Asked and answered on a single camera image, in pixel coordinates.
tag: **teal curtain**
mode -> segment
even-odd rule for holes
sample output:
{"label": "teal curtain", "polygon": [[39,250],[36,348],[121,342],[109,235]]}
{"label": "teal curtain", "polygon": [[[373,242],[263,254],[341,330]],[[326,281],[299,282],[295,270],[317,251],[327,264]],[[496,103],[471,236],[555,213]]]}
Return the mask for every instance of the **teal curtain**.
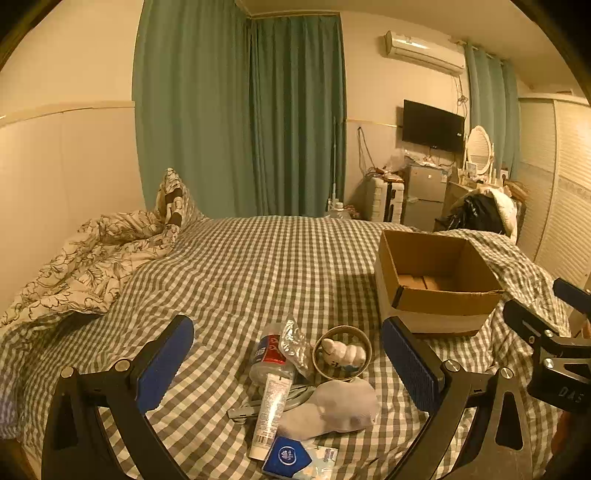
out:
{"label": "teal curtain", "polygon": [[267,215],[321,216],[345,177],[345,62],[340,17],[255,20],[251,117],[257,205]]}
{"label": "teal curtain", "polygon": [[470,127],[484,127],[495,144],[495,168],[502,165],[515,176],[519,164],[519,103],[517,80],[508,60],[490,57],[481,48],[465,45],[470,80]]}
{"label": "teal curtain", "polygon": [[173,167],[206,215],[256,215],[248,84],[249,20],[233,0],[144,1],[132,97],[148,206]]}

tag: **silver refrigerator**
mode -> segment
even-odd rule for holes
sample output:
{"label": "silver refrigerator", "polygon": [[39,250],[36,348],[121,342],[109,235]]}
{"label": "silver refrigerator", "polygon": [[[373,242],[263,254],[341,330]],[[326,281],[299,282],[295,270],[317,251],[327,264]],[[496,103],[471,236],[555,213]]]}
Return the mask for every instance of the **silver refrigerator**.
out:
{"label": "silver refrigerator", "polygon": [[410,165],[406,170],[402,224],[432,232],[441,216],[447,172],[439,168]]}

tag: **stuffed animal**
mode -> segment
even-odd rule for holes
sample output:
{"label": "stuffed animal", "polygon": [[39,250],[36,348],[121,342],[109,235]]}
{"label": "stuffed animal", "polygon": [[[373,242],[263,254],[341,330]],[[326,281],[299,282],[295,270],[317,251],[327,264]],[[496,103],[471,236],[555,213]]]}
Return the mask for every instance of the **stuffed animal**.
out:
{"label": "stuffed animal", "polygon": [[322,356],[332,367],[348,371],[358,370],[365,363],[365,350],[360,345],[345,345],[343,342],[325,338],[322,340]]}

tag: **flat screen tv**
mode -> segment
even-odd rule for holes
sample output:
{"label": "flat screen tv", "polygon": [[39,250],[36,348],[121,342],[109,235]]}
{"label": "flat screen tv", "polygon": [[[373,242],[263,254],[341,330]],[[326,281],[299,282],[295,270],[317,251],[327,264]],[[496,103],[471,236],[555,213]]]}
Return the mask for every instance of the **flat screen tv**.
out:
{"label": "flat screen tv", "polygon": [[423,103],[404,101],[402,140],[448,152],[464,152],[464,117]]}

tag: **open cardboard box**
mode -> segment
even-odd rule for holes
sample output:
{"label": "open cardboard box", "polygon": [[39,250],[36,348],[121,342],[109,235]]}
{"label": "open cardboard box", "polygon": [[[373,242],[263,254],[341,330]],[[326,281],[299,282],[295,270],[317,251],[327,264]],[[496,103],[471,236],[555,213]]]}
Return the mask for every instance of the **open cardboard box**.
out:
{"label": "open cardboard box", "polygon": [[503,292],[468,240],[432,233],[384,230],[375,281],[382,321],[436,335],[475,334]]}

